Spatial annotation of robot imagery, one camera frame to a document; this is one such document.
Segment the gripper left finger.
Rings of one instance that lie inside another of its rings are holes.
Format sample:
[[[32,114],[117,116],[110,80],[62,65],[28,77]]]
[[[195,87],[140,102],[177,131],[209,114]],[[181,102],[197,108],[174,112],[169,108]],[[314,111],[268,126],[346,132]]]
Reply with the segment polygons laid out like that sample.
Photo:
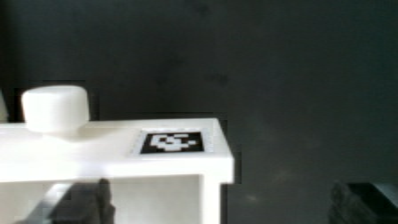
[[[16,224],[113,224],[110,182],[58,183]]]

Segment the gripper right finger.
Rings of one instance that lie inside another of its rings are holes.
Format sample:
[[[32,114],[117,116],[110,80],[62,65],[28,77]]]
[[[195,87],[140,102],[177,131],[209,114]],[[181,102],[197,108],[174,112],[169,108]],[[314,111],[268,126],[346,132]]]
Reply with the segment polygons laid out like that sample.
[[[328,224],[398,224],[398,185],[336,182]]]

